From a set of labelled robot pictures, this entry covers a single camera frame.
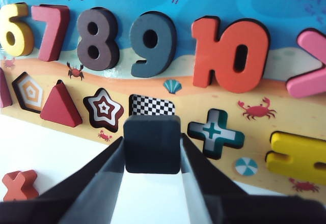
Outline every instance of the checkered square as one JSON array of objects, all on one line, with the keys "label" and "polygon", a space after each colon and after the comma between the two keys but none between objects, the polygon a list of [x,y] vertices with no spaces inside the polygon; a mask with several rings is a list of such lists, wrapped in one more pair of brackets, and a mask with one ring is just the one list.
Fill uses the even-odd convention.
[{"label": "checkered square", "polygon": [[132,94],[129,99],[129,115],[172,116],[175,106],[169,100]]}]

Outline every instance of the number 7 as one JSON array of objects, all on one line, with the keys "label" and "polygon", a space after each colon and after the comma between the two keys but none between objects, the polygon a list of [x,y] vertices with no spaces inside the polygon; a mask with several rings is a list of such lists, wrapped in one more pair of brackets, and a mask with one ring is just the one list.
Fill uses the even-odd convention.
[{"label": "number 7", "polygon": [[32,6],[32,18],[46,22],[39,59],[58,60],[70,21],[69,8],[61,5]]}]

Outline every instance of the white table surface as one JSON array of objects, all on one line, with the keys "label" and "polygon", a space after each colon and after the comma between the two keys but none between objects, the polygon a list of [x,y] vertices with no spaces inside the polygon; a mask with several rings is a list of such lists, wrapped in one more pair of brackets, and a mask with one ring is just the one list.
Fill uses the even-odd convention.
[{"label": "white table surface", "polygon": [[[0,177],[9,172],[35,170],[38,177],[34,187],[40,194],[79,170],[106,147],[0,115]],[[237,184],[250,194],[280,195]],[[1,182],[1,201],[6,191]],[[189,223],[181,174],[125,171],[112,223]]]}]

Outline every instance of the blue water background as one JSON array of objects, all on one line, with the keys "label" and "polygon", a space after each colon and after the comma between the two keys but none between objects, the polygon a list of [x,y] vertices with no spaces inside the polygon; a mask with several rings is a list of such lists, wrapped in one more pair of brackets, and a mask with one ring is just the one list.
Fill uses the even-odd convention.
[{"label": "blue water background", "polygon": [[[270,48],[297,47],[296,37],[306,28],[314,27],[326,32],[326,0],[1,0],[1,4],[25,2],[31,7],[39,4],[67,5],[71,21],[63,50],[77,47],[78,15],[93,7],[105,7],[117,18],[119,31],[116,42],[120,49],[130,47],[129,31],[132,23],[147,11],[161,11],[174,21],[178,34],[176,58],[195,53],[195,39],[191,24],[205,15],[222,20],[220,32],[240,18],[254,18],[266,25],[270,32]],[[35,35],[35,46],[40,47],[45,23],[23,18]]]}]

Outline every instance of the beach ball illustration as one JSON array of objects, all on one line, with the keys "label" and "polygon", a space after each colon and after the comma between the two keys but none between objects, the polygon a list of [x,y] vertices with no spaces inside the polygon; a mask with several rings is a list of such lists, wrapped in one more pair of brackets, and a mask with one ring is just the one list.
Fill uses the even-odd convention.
[{"label": "beach ball illustration", "polygon": [[235,162],[236,171],[242,176],[253,176],[258,171],[256,161],[251,158],[243,157]]}]

